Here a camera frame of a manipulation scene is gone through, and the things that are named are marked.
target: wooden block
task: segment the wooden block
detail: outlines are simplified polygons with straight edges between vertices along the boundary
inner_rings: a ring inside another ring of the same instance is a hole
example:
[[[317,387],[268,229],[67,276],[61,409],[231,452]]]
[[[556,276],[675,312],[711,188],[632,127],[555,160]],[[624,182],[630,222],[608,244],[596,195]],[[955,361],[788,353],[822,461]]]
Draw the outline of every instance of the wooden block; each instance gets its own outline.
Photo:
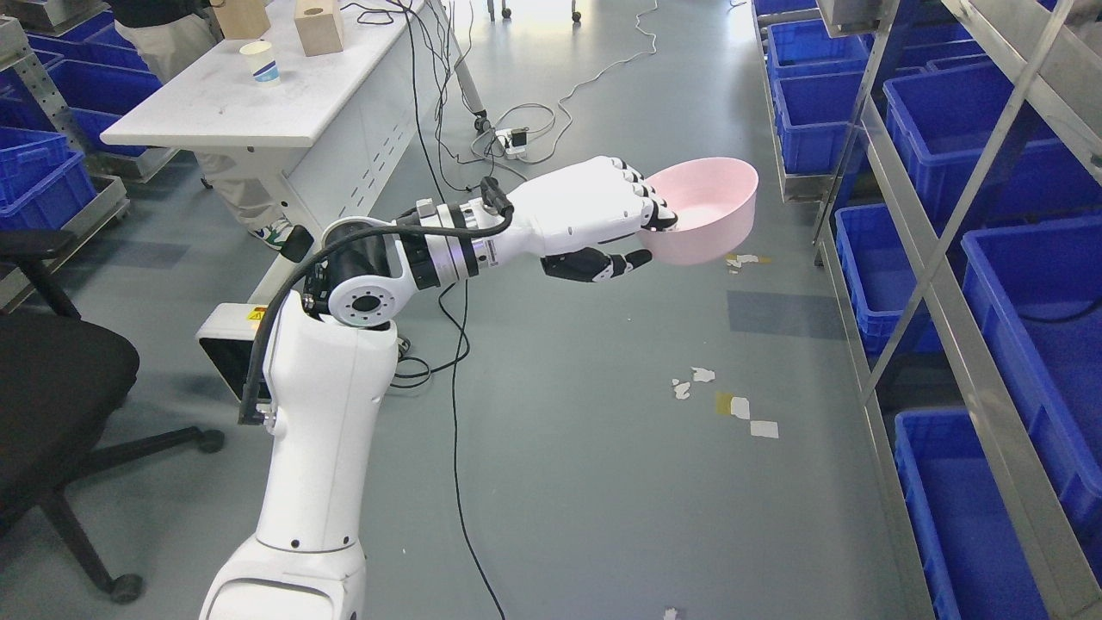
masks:
[[[212,0],[210,8],[226,39],[260,39],[272,25],[262,0]]]
[[[296,0],[294,25],[307,56],[344,51],[344,20],[337,0]]]

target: sneaker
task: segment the sneaker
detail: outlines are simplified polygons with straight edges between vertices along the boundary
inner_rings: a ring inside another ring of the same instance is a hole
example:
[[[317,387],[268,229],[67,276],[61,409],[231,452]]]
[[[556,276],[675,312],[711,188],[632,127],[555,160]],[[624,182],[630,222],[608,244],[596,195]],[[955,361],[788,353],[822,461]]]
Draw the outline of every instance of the sneaker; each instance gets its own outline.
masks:
[[[287,216],[280,215],[278,219],[271,224],[260,228],[259,230],[249,230],[249,233],[258,239],[264,241],[264,244],[279,251],[283,248],[283,243],[287,238],[291,236],[291,230],[294,228],[294,224]]]

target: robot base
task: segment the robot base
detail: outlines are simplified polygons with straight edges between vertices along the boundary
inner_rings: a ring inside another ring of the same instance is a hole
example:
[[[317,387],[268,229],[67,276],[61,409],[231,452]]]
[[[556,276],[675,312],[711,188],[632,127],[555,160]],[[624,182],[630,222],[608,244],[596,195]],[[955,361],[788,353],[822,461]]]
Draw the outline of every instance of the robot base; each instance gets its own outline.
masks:
[[[199,620],[364,618],[364,548],[302,554],[249,537],[218,572]]]

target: trousers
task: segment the trousers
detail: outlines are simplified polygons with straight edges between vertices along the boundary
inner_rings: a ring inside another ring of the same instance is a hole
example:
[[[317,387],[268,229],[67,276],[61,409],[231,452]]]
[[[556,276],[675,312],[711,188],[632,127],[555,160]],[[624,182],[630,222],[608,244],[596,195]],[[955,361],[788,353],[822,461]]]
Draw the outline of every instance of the trousers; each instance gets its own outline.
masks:
[[[128,28],[115,22],[115,30],[129,41],[162,84],[182,73],[217,43],[212,25],[197,14],[172,23]],[[246,228],[258,230],[282,215],[268,191],[256,178],[212,178],[234,166],[228,156],[196,152],[195,159],[225,200],[230,214]]]

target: pink bowl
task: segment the pink bowl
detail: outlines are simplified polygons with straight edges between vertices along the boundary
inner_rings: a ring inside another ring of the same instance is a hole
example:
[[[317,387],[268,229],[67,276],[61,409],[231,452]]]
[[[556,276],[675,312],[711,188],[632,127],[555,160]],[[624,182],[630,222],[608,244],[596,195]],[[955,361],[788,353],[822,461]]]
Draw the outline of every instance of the pink bowl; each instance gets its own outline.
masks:
[[[754,227],[758,176],[738,159],[712,156],[671,165],[646,178],[678,214],[668,230],[640,230],[642,246],[670,264],[696,264],[727,253]]]

